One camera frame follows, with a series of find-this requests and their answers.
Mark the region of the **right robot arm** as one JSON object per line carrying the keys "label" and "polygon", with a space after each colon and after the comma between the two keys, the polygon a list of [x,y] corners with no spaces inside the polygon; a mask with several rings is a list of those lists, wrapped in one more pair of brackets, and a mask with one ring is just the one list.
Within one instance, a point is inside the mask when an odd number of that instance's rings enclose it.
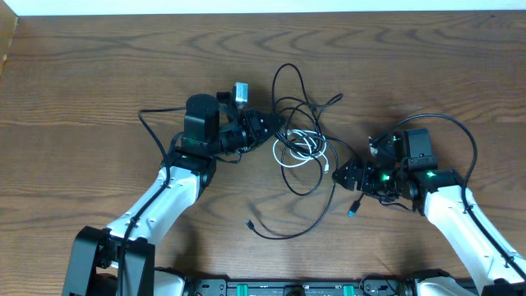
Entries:
{"label": "right robot arm", "polygon": [[369,141],[373,160],[351,158],[332,174],[349,191],[391,205],[402,197],[446,238],[481,295],[523,295],[525,259],[506,241],[454,169],[439,169],[427,129]]}

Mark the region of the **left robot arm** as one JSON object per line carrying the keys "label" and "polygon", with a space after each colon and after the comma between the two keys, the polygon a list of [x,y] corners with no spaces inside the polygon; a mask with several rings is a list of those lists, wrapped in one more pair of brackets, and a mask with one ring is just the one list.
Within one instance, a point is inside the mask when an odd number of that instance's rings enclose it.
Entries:
{"label": "left robot arm", "polygon": [[276,113],[244,109],[228,92],[187,99],[183,130],[170,147],[151,187],[123,215],[102,229],[76,236],[65,295],[186,295],[186,279],[155,266],[156,248],[178,217],[201,196],[221,155],[243,155],[261,146],[285,123]]}

